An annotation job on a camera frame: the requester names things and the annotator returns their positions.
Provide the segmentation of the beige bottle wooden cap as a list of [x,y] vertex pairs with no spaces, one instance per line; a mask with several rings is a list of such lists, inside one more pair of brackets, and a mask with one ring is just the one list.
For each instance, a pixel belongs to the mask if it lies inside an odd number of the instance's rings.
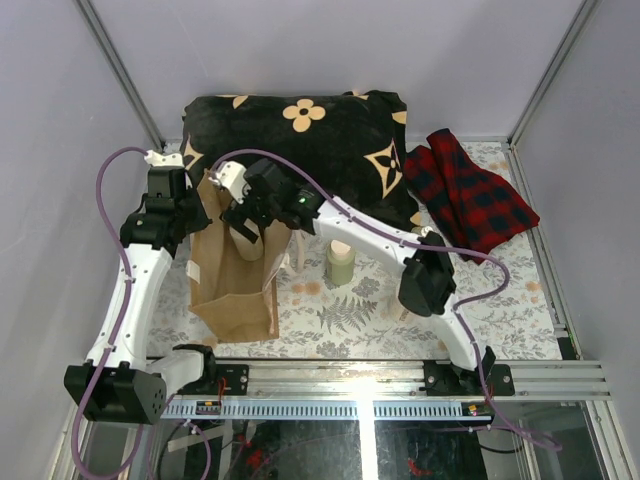
[[244,235],[233,229],[230,230],[230,235],[234,241],[234,244],[236,245],[236,249],[239,255],[245,261],[253,262],[263,257],[264,246],[261,236],[258,236],[258,238],[254,242],[252,242]]

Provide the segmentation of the green bottle wooden cap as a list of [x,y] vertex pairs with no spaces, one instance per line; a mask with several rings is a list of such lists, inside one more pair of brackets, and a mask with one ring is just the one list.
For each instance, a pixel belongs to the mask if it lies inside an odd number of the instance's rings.
[[327,275],[336,286],[349,283],[354,275],[355,249],[338,240],[332,240],[327,248]]

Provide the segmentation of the brown jute canvas bag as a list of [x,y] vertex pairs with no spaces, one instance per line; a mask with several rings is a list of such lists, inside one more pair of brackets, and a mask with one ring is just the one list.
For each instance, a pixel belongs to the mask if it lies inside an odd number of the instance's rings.
[[292,231],[276,221],[262,234],[264,253],[255,261],[241,257],[228,226],[220,219],[231,202],[208,179],[197,187],[212,223],[191,238],[188,262],[189,310],[220,343],[277,339],[279,320],[276,274]]

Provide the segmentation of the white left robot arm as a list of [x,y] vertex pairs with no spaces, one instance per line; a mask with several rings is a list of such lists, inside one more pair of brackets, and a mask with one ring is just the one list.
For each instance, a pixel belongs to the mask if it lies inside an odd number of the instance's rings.
[[100,334],[81,365],[67,368],[64,386],[85,419],[156,423],[169,396],[183,389],[212,392],[219,381],[211,348],[179,345],[149,362],[147,342],[160,288],[192,227],[204,225],[197,192],[177,166],[152,167],[143,209],[130,214],[116,238],[122,258]]

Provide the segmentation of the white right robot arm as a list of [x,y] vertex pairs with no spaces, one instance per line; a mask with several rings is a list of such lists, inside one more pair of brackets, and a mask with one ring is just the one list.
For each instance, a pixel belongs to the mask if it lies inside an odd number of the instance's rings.
[[397,297],[404,309],[431,320],[450,361],[458,367],[458,387],[472,395],[488,387],[492,373],[481,361],[481,347],[456,317],[454,268],[442,238],[433,231],[418,235],[393,228],[323,192],[300,169],[295,172],[305,179],[303,184],[268,158],[250,167],[232,160],[216,163],[210,180],[232,198],[221,219],[251,243],[257,234],[248,222],[265,230],[278,221],[291,230],[342,242],[377,260],[399,279]]

